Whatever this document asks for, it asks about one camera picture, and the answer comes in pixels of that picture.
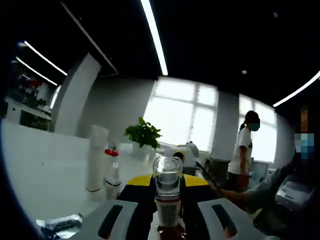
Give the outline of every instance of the white bottle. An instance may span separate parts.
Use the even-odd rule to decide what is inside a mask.
[[[103,178],[106,199],[116,199],[121,193],[121,180],[119,177],[119,165],[117,162],[112,164],[106,176]]]

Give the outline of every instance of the ponytail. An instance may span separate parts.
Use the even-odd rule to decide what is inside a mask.
[[[243,128],[245,128],[245,126],[246,126],[246,123],[245,123],[245,122],[241,124],[239,133],[240,133],[240,131],[241,131]]]

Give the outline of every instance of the potted plant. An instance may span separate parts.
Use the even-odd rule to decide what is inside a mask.
[[[157,141],[157,138],[161,137],[159,132],[160,129],[156,129],[150,122],[145,122],[142,117],[139,117],[139,124],[128,126],[124,135],[133,141],[132,154],[145,159],[149,154],[154,157],[157,147],[160,146]]]

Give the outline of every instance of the clear water bottle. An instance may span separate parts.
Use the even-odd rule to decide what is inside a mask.
[[[179,223],[183,163],[178,157],[160,156],[153,161],[152,169],[159,224],[175,227]]]

